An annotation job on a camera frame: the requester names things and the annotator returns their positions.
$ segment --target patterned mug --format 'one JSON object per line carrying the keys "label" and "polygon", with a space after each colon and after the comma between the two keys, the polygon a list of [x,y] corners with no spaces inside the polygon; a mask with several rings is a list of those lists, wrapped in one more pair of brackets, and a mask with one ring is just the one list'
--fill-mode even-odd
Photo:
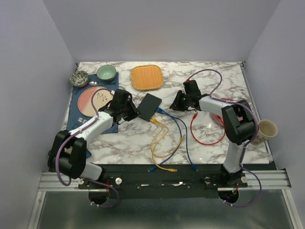
{"label": "patterned mug", "polygon": [[258,134],[253,142],[252,145],[257,146],[268,139],[277,135],[277,127],[274,122],[263,119],[258,123]]}

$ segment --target gray floor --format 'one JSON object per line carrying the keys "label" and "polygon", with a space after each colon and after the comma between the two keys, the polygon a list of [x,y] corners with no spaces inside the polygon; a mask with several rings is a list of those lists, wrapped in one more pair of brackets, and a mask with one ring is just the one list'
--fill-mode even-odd
{"label": "gray floor", "polygon": [[[238,203],[257,191],[244,191]],[[90,206],[85,192],[47,193],[40,229],[292,229],[282,191],[266,190],[247,208],[233,208],[219,199],[123,200],[112,209]]]}

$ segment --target marble surface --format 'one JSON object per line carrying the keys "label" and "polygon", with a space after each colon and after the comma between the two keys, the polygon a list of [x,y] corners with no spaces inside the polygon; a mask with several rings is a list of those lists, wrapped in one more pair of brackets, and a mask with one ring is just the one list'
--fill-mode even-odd
{"label": "marble surface", "polygon": [[[192,73],[206,68],[218,70],[223,75],[223,82],[214,93],[215,97],[231,98],[236,101],[246,99],[250,103],[250,97],[245,85],[244,77],[239,63],[236,62],[81,62],[79,70],[88,74],[95,74],[97,69],[105,64],[113,65],[119,72],[120,88],[132,94],[133,102],[137,106],[146,93],[151,93],[162,99],[160,107],[170,114],[177,116],[186,122],[188,126],[188,147],[190,157],[195,164],[219,164],[223,163],[228,149],[228,139],[225,137],[220,143],[213,146],[203,146],[197,143],[191,136],[189,126],[194,111],[177,112],[169,109],[177,91],[183,90],[183,82]],[[131,84],[131,69],[138,65],[156,64],[163,72],[164,84],[158,90],[137,91]],[[193,77],[201,93],[209,93],[219,82],[219,76],[214,72],[200,73]],[[180,135],[175,122],[162,114],[154,115],[158,120],[167,124],[169,134],[160,142],[156,153],[165,155],[170,152],[180,140]],[[193,124],[194,133],[198,139],[205,143],[217,141],[223,134],[220,127],[207,112],[199,112]],[[159,131],[153,123],[148,123],[140,118],[130,122],[124,122],[119,126],[119,132],[115,134],[99,135],[88,149],[92,156],[87,160],[99,164],[152,164],[150,143],[154,135]],[[167,164],[188,164],[185,149],[185,141],[181,144],[175,155],[167,161]],[[260,146],[249,145],[245,153],[244,163],[269,163],[267,150],[264,144]]]}

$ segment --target blue cloth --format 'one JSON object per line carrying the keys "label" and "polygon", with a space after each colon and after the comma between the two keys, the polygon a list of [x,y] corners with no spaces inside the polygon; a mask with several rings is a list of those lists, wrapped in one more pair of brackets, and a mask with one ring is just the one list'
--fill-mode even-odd
{"label": "blue cloth", "polygon": [[[116,73],[115,78],[110,82],[104,82],[99,77],[97,77],[96,74],[89,75],[89,82],[94,81],[98,83],[102,83],[102,87],[105,87],[109,90],[116,90],[119,88],[119,73]],[[92,117],[88,117],[83,115],[78,107],[77,107],[77,101],[80,97],[80,95],[86,91],[88,88],[91,88],[91,86],[88,84],[85,87],[73,87],[72,89],[72,98],[70,103],[70,109],[69,109],[69,117],[68,117],[68,123],[67,123],[67,130],[73,130],[77,127],[80,127],[83,123],[79,122],[78,119],[82,118],[85,120],[90,120]],[[110,129],[103,132],[103,134],[111,134],[111,133],[117,133],[118,132],[118,125],[115,124]]]}

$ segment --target spoon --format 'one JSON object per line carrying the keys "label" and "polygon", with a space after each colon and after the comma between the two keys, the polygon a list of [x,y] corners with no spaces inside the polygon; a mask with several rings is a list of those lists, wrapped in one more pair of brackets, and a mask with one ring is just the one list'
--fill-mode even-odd
{"label": "spoon", "polygon": [[107,85],[107,84],[115,84],[115,82],[113,83],[98,83],[98,82],[89,82],[89,85],[92,86],[92,87],[97,87],[97,86],[100,86],[100,85]]}

